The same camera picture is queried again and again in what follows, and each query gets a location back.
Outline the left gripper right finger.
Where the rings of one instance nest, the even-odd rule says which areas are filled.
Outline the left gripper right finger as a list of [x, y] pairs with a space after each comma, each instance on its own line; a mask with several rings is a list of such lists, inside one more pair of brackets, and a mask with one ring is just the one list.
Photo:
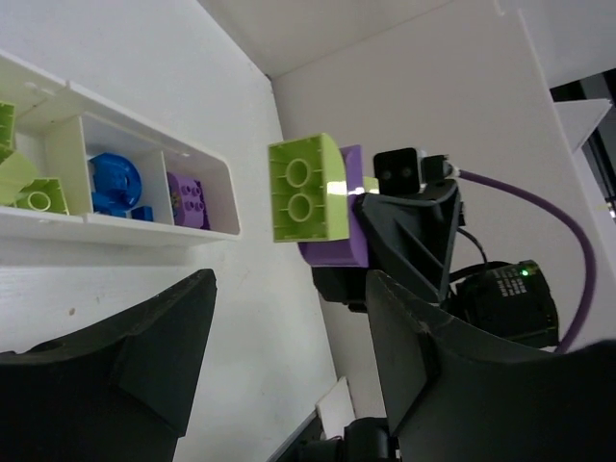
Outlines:
[[611, 461], [615, 344], [570, 353], [473, 327], [371, 271], [366, 306], [405, 461]]

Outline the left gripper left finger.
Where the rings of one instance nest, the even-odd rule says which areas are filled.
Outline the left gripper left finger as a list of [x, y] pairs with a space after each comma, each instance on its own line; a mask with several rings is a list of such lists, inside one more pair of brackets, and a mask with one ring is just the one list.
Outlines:
[[188, 429], [217, 280], [201, 269], [71, 334], [1, 355], [5, 461], [170, 461]]

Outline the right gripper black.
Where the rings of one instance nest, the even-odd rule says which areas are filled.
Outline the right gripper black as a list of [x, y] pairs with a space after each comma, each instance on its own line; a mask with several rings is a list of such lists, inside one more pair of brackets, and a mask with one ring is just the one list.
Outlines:
[[559, 321], [550, 288], [532, 261], [475, 264], [450, 272], [461, 212], [456, 185], [405, 196], [365, 193], [358, 222], [375, 257], [368, 268], [317, 267], [325, 300], [367, 312], [367, 276], [381, 270], [419, 298], [485, 332], [529, 347], [556, 347]]

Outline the light purple lego brick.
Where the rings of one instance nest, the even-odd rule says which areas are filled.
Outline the light purple lego brick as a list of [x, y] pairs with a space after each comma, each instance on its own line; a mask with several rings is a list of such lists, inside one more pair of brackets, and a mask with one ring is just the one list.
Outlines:
[[210, 230], [201, 182], [186, 175], [167, 172], [169, 198], [174, 224]]

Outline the blue round lego piece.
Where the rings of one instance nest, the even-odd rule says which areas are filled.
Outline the blue round lego piece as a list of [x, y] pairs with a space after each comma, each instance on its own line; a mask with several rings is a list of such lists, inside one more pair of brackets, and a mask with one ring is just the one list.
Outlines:
[[125, 217], [141, 199], [141, 176], [128, 159], [105, 152], [90, 159], [92, 167], [93, 211]]

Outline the lime green lego brick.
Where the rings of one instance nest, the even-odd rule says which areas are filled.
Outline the lime green lego brick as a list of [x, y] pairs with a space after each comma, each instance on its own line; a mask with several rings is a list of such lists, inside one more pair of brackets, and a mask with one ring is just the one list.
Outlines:
[[12, 203], [15, 208], [68, 215], [69, 209], [59, 178], [37, 178], [24, 187]]
[[21, 190], [38, 176], [38, 169], [14, 145], [15, 105], [1, 102], [1, 196], [2, 206], [16, 201]]

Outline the small blue lego piece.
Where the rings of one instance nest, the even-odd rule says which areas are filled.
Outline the small blue lego piece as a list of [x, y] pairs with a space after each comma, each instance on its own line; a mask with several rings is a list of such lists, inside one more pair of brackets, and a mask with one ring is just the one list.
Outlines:
[[131, 211], [131, 219], [153, 222], [153, 209], [150, 206], [136, 207]]

